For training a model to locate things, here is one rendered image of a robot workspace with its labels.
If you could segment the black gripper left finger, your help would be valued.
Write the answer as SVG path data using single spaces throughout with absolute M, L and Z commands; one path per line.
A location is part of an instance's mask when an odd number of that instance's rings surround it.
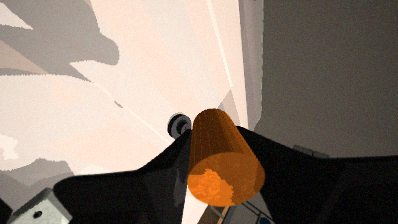
M 81 213 L 145 212 L 150 224 L 182 224 L 192 129 L 139 169 L 79 174 L 53 186 L 73 217 Z

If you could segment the black round pedestal with metal shaft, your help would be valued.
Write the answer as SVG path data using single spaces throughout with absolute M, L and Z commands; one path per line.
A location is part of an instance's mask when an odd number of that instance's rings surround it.
M 187 129 L 192 129 L 192 122 L 183 114 L 175 115 L 168 124 L 168 134 L 175 140 Z

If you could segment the orange tapered knob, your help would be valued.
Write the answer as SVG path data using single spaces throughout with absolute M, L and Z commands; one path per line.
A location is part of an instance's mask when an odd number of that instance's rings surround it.
M 229 117 L 216 108 L 200 112 L 192 125 L 188 189 L 216 207 L 250 200 L 262 189 L 265 170 Z

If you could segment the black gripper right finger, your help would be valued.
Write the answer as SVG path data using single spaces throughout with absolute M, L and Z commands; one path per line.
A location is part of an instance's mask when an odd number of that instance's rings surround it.
M 274 224 L 323 224 L 346 188 L 398 183 L 398 155 L 316 158 L 236 127 L 265 170 Z

